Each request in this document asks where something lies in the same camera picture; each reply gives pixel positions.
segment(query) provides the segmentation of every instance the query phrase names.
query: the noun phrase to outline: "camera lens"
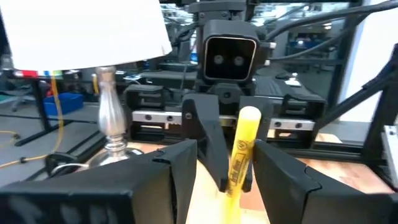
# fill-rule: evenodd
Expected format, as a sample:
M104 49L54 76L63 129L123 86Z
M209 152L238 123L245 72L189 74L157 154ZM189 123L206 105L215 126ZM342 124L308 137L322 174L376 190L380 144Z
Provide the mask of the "camera lens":
M221 55L214 56L214 63L216 65L221 65L224 62L224 58Z
M235 59L234 59L234 64L236 65L236 66L242 66L243 65L243 58L242 57L240 57L240 56L237 56Z

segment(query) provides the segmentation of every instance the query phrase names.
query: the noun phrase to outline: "wall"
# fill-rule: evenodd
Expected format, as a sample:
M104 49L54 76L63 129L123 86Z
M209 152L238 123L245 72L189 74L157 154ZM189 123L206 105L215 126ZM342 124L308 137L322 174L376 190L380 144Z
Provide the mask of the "wall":
M382 0L365 0L364 4L377 4ZM398 43L398 9L371 14L358 26L339 101L347 99L374 78L389 60L392 47ZM380 94L362 102L345 113L341 121L370 122Z

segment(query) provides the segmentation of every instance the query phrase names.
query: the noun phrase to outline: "chair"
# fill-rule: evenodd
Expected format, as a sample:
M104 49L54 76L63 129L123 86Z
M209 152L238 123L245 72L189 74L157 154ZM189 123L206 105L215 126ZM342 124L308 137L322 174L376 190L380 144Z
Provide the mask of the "chair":
M26 101L34 101L33 97L28 96L32 93L32 88L26 82L12 82L4 74L0 75L0 93L9 96L15 96L12 102L11 110L16 112L18 106L26 103Z

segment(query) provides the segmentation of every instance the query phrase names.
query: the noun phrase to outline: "desk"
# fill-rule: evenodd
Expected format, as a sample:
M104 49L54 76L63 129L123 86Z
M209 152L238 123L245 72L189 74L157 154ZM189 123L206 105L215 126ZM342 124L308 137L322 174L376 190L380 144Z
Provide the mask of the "desk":
M317 141L340 142L340 140L332 134L319 134L317 136ZM147 153L164 146L130 142L129 147L135 147ZM300 160L325 175L367 194L393 193L393 191L366 165L347 162L318 161L313 159ZM216 184L206 168L200 162L197 162L197 176L193 187L187 224L220 223L218 218L220 217L220 205L223 196L223 193L218 191ZM242 194L241 208L242 224L269 223L255 177L253 177L252 190Z

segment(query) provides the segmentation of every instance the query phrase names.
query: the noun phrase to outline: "camera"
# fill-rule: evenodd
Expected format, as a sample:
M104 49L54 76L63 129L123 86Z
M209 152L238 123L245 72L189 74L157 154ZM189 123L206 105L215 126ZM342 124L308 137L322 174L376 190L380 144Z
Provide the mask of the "camera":
M204 92L217 83L253 89L252 76L267 55L256 28L244 21L212 19L204 25L202 37L202 43L198 43L201 66L196 89Z

